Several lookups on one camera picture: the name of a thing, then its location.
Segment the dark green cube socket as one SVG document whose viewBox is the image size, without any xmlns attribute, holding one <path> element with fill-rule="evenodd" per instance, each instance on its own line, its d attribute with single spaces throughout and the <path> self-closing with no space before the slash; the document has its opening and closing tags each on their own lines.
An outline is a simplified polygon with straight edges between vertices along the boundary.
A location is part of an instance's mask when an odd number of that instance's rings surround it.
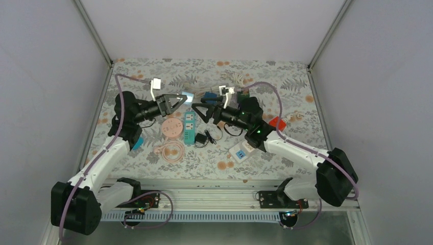
<svg viewBox="0 0 433 245">
<path fill-rule="evenodd" d="M 237 101 L 237 103 L 239 104 L 239 103 L 241 103 L 243 100 L 248 99 L 249 97 L 250 97 L 249 94 L 239 93 L 239 94 L 237 94 L 237 96 L 236 96 L 236 101 Z"/>
</svg>

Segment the blue square plug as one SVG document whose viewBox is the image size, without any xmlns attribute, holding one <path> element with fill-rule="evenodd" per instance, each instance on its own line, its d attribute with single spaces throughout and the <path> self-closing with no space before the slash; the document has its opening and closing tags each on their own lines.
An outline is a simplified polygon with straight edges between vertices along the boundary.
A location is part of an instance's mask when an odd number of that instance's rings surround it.
<svg viewBox="0 0 433 245">
<path fill-rule="evenodd" d="M 134 151 L 134 150 L 139 149 L 143 143 L 144 143 L 144 139 L 142 137 L 139 137 L 137 142 L 135 143 L 135 145 L 133 146 L 133 148 L 131 150 Z"/>
</svg>

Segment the dark blue cube socket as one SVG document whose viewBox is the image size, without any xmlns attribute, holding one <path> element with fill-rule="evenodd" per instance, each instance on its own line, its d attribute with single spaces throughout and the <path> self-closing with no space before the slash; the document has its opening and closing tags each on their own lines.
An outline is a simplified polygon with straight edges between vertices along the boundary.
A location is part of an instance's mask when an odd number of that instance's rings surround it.
<svg viewBox="0 0 433 245">
<path fill-rule="evenodd" d="M 202 98 L 200 99 L 201 103 L 207 103 L 215 105 L 217 103 L 218 95 L 212 92 L 205 92 Z"/>
</svg>

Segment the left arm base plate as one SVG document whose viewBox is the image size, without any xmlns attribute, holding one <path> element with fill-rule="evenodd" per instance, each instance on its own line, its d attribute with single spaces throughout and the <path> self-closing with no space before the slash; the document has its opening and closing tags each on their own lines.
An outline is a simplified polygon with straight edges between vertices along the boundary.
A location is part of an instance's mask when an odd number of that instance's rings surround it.
<svg viewBox="0 0 433 245">
<path fill-rule="evenodd" d="M 158 208 L 160 198 L 159 191 L 142 190 L 139 199 L 130 203 L 119 204 L 116 208 Z"/>
</svg>

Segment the light blue small plug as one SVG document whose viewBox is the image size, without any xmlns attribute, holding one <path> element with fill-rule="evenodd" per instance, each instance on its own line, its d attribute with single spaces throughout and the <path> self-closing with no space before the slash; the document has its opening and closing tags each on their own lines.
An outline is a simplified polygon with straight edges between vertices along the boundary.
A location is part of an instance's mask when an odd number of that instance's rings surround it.
<svg viewBox="0 0 433 245">
<path fill-rule="evenodd" d="M 189 92 L 183 91 L 182 95 L 186 96 L 186 101 L 184 102 L 185 105 L 192 104 L 192 102 L 194 100 L 194 94 L 193 93 L 189 93 Z"/>
</svg>

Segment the red cube socket adapter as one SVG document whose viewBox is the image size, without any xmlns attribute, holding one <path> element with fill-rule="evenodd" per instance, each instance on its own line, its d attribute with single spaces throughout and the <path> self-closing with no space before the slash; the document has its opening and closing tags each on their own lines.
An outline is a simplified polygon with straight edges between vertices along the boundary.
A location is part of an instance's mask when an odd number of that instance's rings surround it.
<svg viewBox="0 0 433 245">
<path fill-rule="evenodd" d="M 276 116 L 272 120 L 270 120 L 269 125 L 272 127 L 275 127 L 279 131 L 284 131 L 284 129 L 287 126 L 286 122 L 278 116 Z"/>
</svg>

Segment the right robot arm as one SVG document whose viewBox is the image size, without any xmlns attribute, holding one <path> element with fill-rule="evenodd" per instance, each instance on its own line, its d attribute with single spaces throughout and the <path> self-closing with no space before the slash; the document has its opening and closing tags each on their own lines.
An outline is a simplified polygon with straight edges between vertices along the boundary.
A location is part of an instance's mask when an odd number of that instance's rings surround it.
<svg viewBox="0 0 433 245">
<path fill-rule="evenodd" d="M 291 139 L 263 120 L 263 109 L 256 97 L 241 101 L 237 108 L 224 107 L 223 103 L 193 103 L 192 109 L 205 122 L 224 122 L 246 132 L 247 143 L 258 150 L 269 152 L 314 172 L 305 179 L 288 177 L 276 190 L 277 203 L 290 207 L 303 199 L 322 199 L 327 204 L 339 207 L 349 198 L 349 193 L 358 182 L 347 155 L 341 149 L 331 151 L 314 149 Z"/>
</svg>

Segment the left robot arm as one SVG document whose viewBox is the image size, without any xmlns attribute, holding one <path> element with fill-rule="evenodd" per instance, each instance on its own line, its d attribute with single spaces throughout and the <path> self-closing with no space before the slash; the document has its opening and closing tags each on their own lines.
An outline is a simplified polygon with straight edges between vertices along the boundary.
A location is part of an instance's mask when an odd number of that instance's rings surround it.
<svg viewBox="0 0 433 245">
<path fill-rule="evenodd" d="M 139 123 L 174 113 L 187 96 L 162 94 L 151 101 L 140 100 L 130 91 L 115 98 L 115 116 L 104 144 L 81 171 L 66 183 L 57 182 L 51 190 L 51 224 L 89 235 L 101 217 L 126 203 L 137 206 L 142 200 L 140 182 L 123 178 L 103 188 L 114 166 L 142 143 Z"/>
</svg>

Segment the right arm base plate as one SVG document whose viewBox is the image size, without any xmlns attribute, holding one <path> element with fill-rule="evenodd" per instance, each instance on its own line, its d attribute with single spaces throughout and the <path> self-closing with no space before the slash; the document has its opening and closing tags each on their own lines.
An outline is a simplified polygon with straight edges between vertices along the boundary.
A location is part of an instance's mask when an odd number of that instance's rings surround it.
<svg viewBox="0 0 433 245">
<path fill-rule="evenodd" d="M 278 194 L 277 191 L 258 191 L 255 198 L 259 201 L 261 209 L 304 209 L 309 207 L 308 201 L 294 201 L 284 193 Z"/>
</svg>

